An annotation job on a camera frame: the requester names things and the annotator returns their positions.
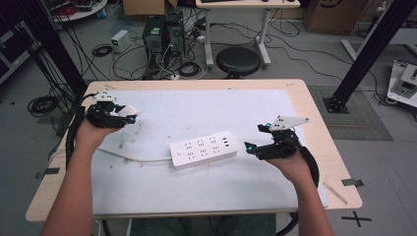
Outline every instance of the white cable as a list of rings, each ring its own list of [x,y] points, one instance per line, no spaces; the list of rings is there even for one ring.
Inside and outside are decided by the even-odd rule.
[[[117,153],[117,152],[114,152],[114,151],[111,151],[111,150],[106,150],[106,149],[103,149],[101,147],[99,147],[98,149],[99,150],[102,150],[104,152],[107,152],[107,153],[110,153],[110,154],[113,154],[113,155],[116,155],[116,156],[125,158],[125,159],[130,159],[130,160],[134,160],[134,161],[138,161],[138,162],[160,162],[160,161],[172,160],[172,157],[171,156],[168,156],[168,157],[165,157],[165,158],[162,158],[162,159],[134,159],[134,158],[132,158],[130,156],[122,155],[120,153]]]

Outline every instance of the person's left hand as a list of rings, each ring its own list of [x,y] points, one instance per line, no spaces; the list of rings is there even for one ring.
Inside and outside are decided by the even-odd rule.
[[[75,148],[82,148],[93,153],[107,135],[119,130],[119,128],[97,128],[84,119],[77,132]]]

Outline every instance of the power strip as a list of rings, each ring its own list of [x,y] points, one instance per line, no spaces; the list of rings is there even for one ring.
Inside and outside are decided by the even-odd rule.
[[[229,131],[170,145],[172,163],[185,169],[235,156],[237,146]]]

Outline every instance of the metal pole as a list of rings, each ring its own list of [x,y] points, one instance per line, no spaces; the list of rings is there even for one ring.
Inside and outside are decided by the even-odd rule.
[[[40,41],[52,61],[61,72],[76,99],[84,96],[87,84],[84,82],[67,49],[61,41],[58,33],[50,23],[46,10],[39,0],[11,1],[15,4],[15,10],[19,11],[24,22],[29,27],[33,36]]]
[[[392,2],[340,86],[332,97],[324,98],[328,112],[339,113],[344,111],[346,102],[353,91],[359,86],[416,6],[417,0],[397,0]]]

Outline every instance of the electronic device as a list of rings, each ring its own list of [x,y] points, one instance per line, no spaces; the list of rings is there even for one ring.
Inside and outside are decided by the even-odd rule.
[[[113,50],[115,52],[122,53],[132,44],[132,41],[126,30],[120,30],[111,38],[111,44],[113,45]]]
[[[184,14],[182,11],[170,12],[166,24],[171,42],[173,56],[185,55]]]
[[[417,92],[417,66],[408,64],[390,91],[411,98]]]
[[[235,156],[237,146],[229,131],[170,145],[175,169],[185,169]]]
[[[149,16],[142,37],[149,67],[151,69],[165,68],[169,64],[170,57],[170,40],[165,16]]]

